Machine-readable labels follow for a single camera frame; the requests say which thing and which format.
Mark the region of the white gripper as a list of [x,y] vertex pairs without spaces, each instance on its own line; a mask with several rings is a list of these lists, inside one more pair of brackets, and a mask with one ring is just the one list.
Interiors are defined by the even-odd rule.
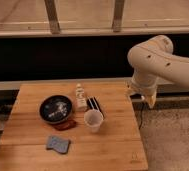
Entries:
[[138,83],[134,78],[131,78],[127,83],[126,96],[131,97],[135,94],[140,94],[147,100],[149,108],[152,109],[156,103],[157,85],[142,85]]

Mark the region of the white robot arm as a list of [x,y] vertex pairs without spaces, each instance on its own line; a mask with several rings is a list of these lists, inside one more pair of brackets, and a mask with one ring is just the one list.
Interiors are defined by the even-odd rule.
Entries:
[[128,95],[140,94],[153,108],[159,77],[189,89],[189,58],[173,55],[173,43],[158,35],[133,46],[127,55],[134,73],[128,83]]

